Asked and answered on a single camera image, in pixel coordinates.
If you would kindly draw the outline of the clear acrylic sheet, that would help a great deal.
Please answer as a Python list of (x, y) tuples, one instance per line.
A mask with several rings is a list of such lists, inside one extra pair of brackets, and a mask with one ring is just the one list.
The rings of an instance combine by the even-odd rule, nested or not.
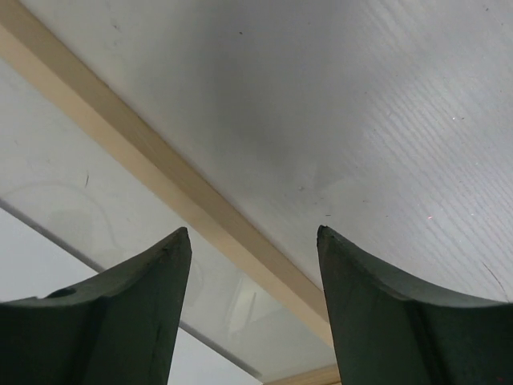
[[(1, 66), (1, 202), (95, 270), (185, 221), (9, 65)], [(190, 230), (181, 322), (263, 382), (335, 364), (302, 321)]]

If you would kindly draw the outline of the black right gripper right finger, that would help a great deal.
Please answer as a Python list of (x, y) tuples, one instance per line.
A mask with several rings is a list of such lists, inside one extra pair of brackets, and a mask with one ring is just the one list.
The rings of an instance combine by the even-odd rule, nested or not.
[(327, 226), (317, 252), (344, 384), (511, 383), (511, 304), (424, 281)]

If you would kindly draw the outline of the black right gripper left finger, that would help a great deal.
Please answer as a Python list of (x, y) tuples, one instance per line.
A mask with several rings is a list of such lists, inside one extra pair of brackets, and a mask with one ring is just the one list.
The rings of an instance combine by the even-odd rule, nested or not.
[(191, 260), (179, 228), (45, 298), (4, 302), (2, 383), (167, 383)]

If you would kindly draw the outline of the light wooden picture frame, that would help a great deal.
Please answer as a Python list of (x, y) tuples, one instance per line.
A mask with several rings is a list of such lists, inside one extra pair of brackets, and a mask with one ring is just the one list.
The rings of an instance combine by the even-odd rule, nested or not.
[[(179, 215), (238, 269), (293, 313), (333, 352), (321, 291), (266, 236), (212, 187), (147, 122), (132, 97), (146, 84), (114, 71), (97, 71), (77, 46), (79, 33), (99, 37), (97, 50), (131, 65), (137, 9), (148, 2), (4, 1), (1, 66), (9, 65), (109, 156)], [(251, 375), (220, 348), (187, 331), (189, 342), (213, 350)], [(338, 384), (337, 364), (264, 384)]]

